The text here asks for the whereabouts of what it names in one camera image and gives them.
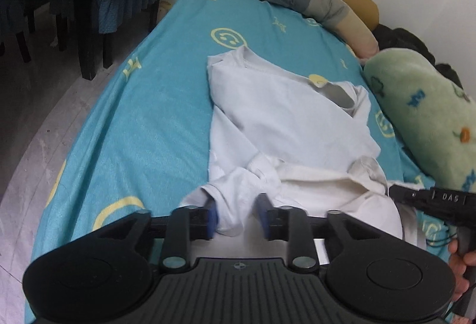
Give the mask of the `right hand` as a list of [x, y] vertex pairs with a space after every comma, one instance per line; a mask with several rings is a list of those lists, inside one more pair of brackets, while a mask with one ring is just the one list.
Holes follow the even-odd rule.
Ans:
[[452, 240], [448, 246], [450, 252], [449, 266], [455, 276], [456, 286], [452, 301], [457, 301], [469, 289], [470, 282], [464, 277], [467, 268], [475, 266], [476, 253], [470, 251], [463, 257], [458, 255], [458, 241]]

